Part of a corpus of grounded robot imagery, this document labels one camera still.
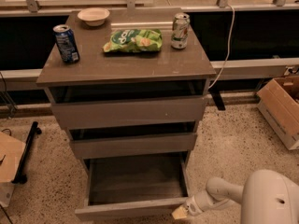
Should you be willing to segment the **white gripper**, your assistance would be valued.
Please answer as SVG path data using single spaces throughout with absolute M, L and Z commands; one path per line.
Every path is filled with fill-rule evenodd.
M 189 197 L 185 204 L 179 206 L 172 212 L 175 220 L 184 219 L 189 216 L 198 216 L 207 210 L 210 210 L 218 201 L 212 197 L 205 189 L 200 190 L 192 197 Z

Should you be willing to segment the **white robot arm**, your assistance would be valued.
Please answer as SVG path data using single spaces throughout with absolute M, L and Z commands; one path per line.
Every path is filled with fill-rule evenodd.
M 206 187 L 172 212 L 173 219 L 241 205 L 240 224 L 299 224 L 299 186 L 271 170 L 253 172 L 243 186 L 211 177 Z

